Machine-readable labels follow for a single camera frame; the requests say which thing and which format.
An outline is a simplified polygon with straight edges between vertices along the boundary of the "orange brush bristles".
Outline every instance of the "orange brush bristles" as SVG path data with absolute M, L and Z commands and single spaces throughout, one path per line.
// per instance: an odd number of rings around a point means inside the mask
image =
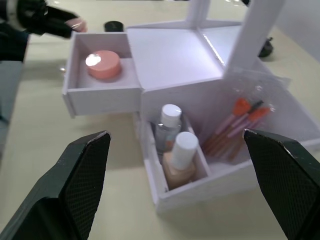
M 239 97 L 234 104 L 234 109 L 232 111 L 235 116 L 242 116 L 251 109 L 251 104 L 243 97 Z

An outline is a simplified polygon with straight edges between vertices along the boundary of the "nail polish bottle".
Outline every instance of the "nail polish bottle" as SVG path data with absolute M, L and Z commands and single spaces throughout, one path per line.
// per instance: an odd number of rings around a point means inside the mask
M 170 190 L 190 182 L 196 172 L 193 163 L 198 138 L 191 132 L 180 132 L 173 145 L 172 152 L 163 154 L 163 171 Z

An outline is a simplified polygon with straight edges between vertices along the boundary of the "white bottle cap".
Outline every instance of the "white bottle cap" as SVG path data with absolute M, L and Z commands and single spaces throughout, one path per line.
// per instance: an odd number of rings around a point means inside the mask
M 180 132 L 172 149 L 171 165 L 177 170 L 187 169 L 196 153 L 198 138 L 188 131 Z
M 162 107 L 161 123 L 168 128 L 175 128 L 179 125 L 181 117 L 181 108 L 173 105 L 166 104 Z

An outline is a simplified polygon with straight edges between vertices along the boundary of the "small bottle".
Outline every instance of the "small bottle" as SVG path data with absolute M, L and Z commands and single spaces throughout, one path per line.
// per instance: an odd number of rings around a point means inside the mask
M 171 151 L 181 130 L 181 108 L 166 104 L 162 107 L 160 122 L 155 126 L 155 147 L 158 154 Z
M 193 163 L 198 138 L 191 132 L 183 131 L 178 134 L 172 152 L 163 154 L 163 171 L 170 190 L 181 187 L 191 180 L 196 172 Z

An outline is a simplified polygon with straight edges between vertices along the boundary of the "clear plastic bottle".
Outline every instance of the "clear plastic bottle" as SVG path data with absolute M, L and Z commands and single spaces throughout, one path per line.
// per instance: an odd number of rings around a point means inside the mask
M 162 107 L 160 122 L 155 126 L 155 146 L 158 154 L 171 151 L 181 131 L 181 109 L 173 104 Z

